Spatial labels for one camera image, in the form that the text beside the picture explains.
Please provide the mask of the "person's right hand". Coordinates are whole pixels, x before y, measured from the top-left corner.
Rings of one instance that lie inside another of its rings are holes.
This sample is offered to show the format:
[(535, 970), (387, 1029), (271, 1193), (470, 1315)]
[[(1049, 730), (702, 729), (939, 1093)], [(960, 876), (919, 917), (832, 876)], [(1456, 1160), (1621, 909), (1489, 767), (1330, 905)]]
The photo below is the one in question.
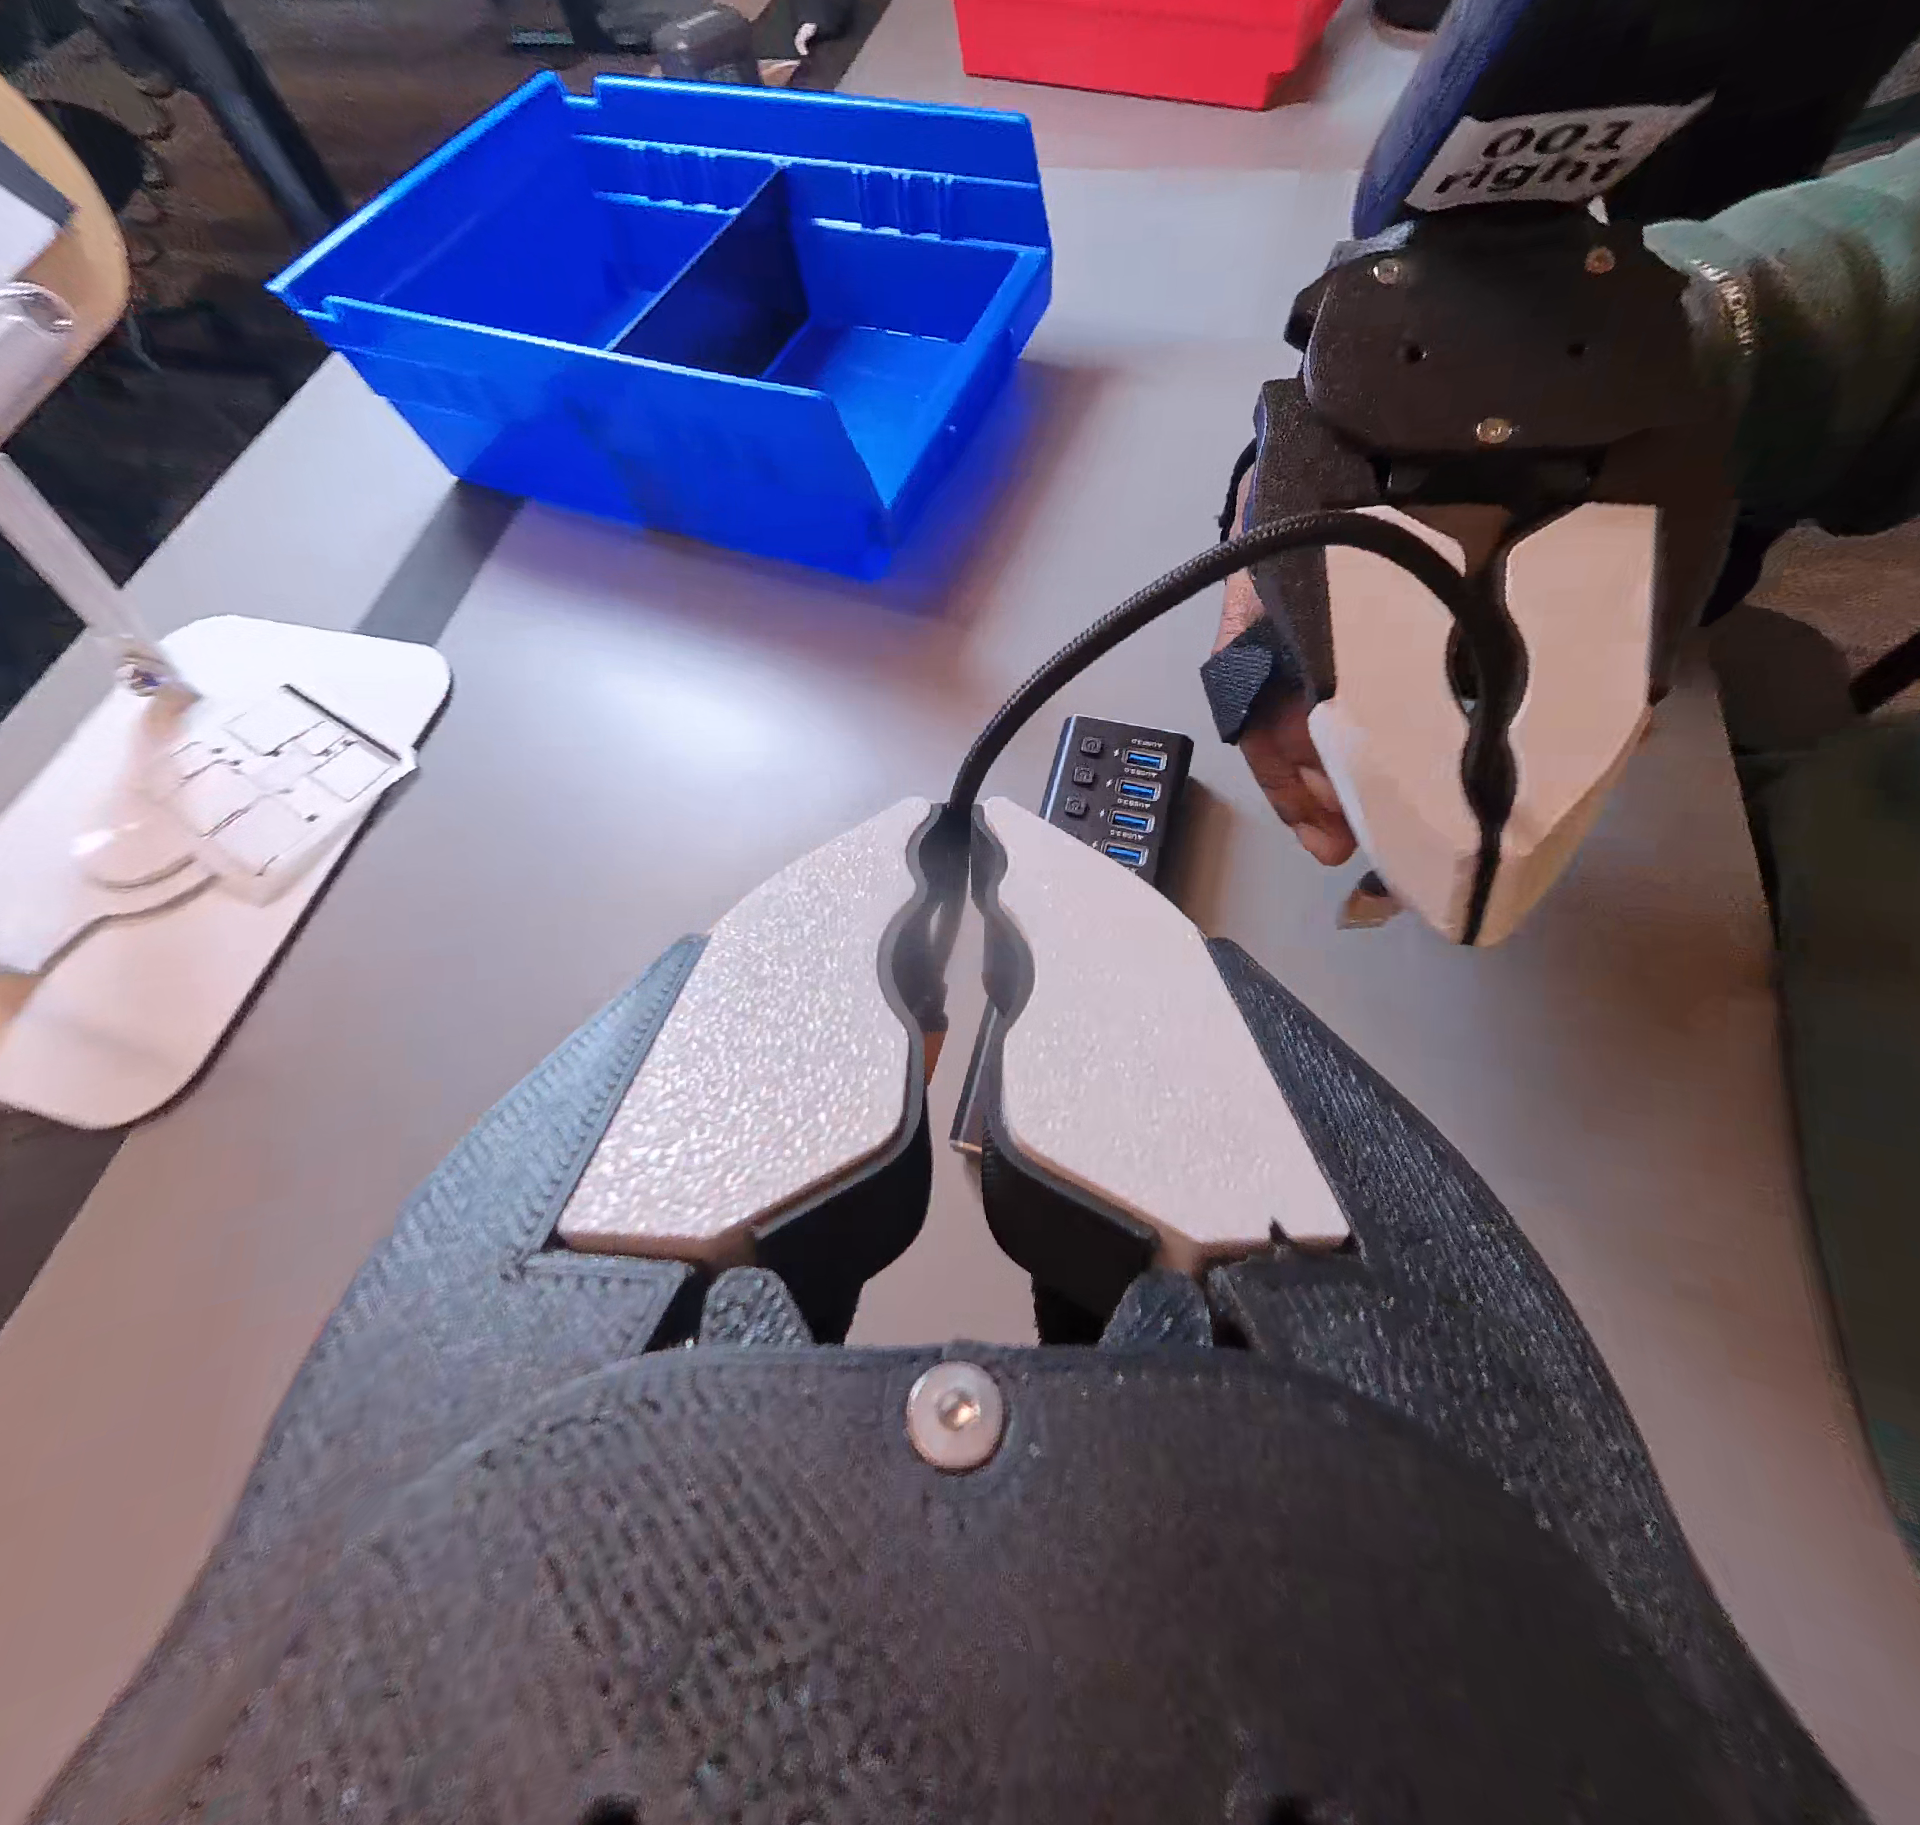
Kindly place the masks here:
[(1213, 653), (1203, 685), (1218, 737), (1235, 746), (1271, 810), (1324, 867), (1356, 859), (1356, 833), (1340, 805), (1309, 732), (1309, 700), (1283, 639), (1260, 604), (1249, 571), (1223, 585)]

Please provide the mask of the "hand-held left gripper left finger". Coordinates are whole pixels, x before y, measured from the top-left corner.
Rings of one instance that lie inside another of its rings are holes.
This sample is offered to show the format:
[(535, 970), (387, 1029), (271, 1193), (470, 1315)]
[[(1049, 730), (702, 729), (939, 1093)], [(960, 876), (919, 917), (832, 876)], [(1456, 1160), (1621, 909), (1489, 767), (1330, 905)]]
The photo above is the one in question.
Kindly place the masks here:
[(933, 1036), (925, 799), (804, 852), (696, 941), (560, 1213), (575, 1252), (746, 1259), (905, 1152)]

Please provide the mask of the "white stand with printed tags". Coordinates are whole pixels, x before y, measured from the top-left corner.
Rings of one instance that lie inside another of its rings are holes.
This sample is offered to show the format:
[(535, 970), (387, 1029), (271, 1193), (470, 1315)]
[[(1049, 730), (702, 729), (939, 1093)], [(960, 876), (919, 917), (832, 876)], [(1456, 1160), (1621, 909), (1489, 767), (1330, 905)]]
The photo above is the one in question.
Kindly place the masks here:
[(3, 1099), (115, 1131), (211, 1060), (417, 770), (449, 669), (435, 648), (249, 614), (155, 633), (10, 459), (3, 519), (112, 669), (5, 807)]

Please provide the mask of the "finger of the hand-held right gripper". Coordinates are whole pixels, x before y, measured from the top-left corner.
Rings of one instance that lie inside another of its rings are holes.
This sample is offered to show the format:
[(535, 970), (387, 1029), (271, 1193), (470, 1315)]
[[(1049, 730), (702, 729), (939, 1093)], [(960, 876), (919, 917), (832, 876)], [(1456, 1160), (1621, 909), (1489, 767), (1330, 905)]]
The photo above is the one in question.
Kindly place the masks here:
[(1402, 566), (1324, 552), (1334, 688), (1309, 735), (1356, 851), (1388, 895), (1455, 945), (1484, 942), (1484, 833), (1464, 787), (1470, 715), (1450, 606)]
[(1586, 502), (1505, 557), (1525, 678), (1506, 725), (1514, 797), (1482, 948), (1512, 936), (1563, 879), (1647, 725), (1656, 535), (1650, 505)]

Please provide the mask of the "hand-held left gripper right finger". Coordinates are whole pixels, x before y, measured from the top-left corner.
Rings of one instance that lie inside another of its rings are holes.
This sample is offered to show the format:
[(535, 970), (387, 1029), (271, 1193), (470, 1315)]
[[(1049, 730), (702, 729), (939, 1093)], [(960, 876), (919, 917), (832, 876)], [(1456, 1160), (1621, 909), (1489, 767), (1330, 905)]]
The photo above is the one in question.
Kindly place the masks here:
[(972, 835), (996, 1152), (1189, 1276), (1272, 1241), (1344, 1247), (1346, 1210), (1205, 934), (1011, 799), (981, 799)]

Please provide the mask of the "person's right forearm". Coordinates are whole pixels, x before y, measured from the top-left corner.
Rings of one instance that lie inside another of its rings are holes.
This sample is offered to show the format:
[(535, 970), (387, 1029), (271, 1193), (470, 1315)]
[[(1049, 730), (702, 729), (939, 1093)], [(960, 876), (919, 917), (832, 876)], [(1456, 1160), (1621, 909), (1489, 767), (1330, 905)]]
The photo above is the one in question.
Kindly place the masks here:
[(1918, 514), (1918, 144), (1645, 226), (1734, 414), (1740, 514), (1838, 538)]

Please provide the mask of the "blue plastic bin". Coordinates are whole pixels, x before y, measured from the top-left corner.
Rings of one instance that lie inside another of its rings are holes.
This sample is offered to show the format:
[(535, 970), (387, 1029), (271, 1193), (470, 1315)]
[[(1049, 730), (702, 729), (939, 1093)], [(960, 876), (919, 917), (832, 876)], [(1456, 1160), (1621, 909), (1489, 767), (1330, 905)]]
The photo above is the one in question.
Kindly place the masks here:
[(1053, 237), (1013, 111), (537, 74), (270, 288), (463, 481), (877, 581)]

